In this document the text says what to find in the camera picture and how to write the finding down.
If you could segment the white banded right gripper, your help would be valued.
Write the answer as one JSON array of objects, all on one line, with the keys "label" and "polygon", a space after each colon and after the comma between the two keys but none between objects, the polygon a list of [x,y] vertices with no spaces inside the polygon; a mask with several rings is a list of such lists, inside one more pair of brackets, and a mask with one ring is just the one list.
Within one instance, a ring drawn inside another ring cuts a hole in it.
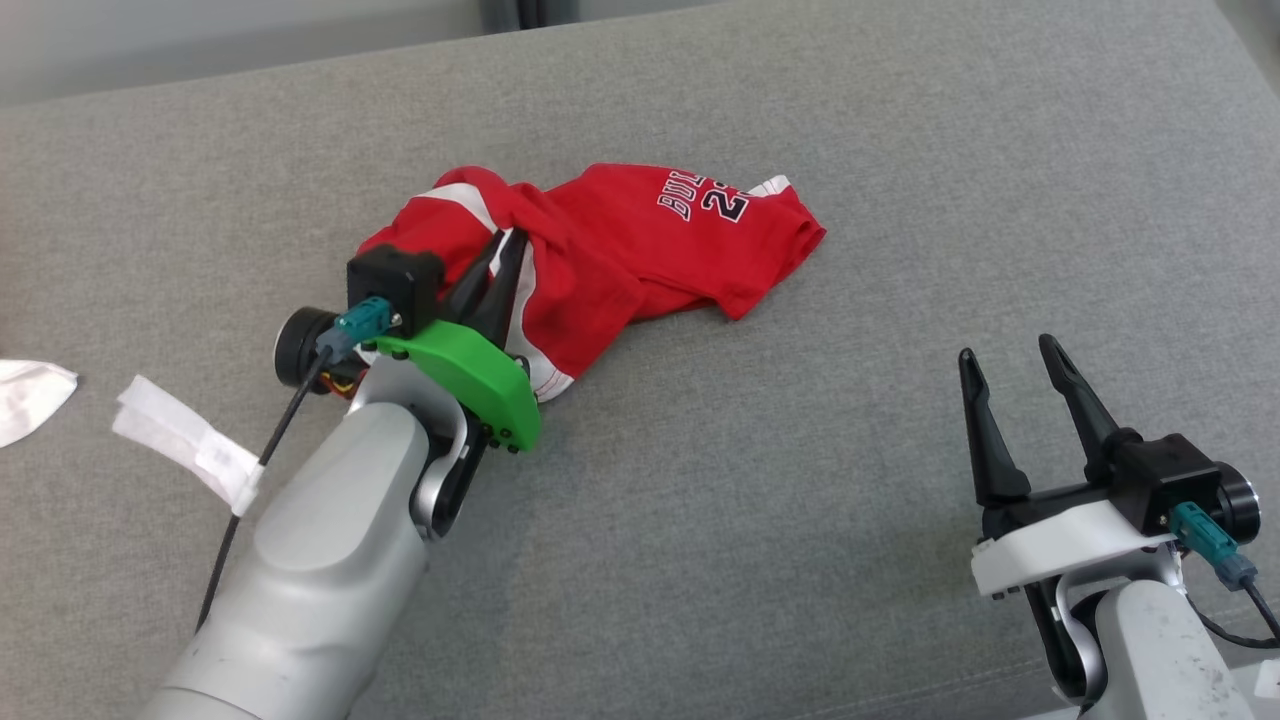
[{"label": "white banded right gripper", "polygon": [[1207,489],[1156,491],[1108,480],[1107,441],[1119,424],[1052,334],[1038,338],[1052,387],[1064,397],[1085,455],[1084,483],[1032,491],[989,407],[989,386],[972,348],[957,355],[980,538],[970,570],[982,594],[1055,594],[1068,585],[1151,579],[1185,592],[1184,544],[1169,532],[1176,501],[1197,502],[1235,542],[1260,529],[1256,492],[1234,468],[1208,473]]}]

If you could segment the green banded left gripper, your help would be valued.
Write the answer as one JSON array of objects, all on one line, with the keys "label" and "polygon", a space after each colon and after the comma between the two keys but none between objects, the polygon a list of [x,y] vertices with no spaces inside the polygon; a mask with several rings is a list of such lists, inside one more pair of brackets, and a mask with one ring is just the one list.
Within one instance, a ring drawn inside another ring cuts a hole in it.
[{"label": "green banded left gripper", "polygon": [[[440,389],[447,407],[457,405],[477,420],[486,442],[512,454],[532,450],[541,437],[538,402],[524,366],[503,351],[527,246],[526,229],[497,231],[443,297],[442,320],[431,319],[413,336],[393,307],[298,309],[275,340],[278,380],[314,395],[372,401],[374,366],[381,363],[390,400]],[[470,327],[460,325],[467,319]]]}]

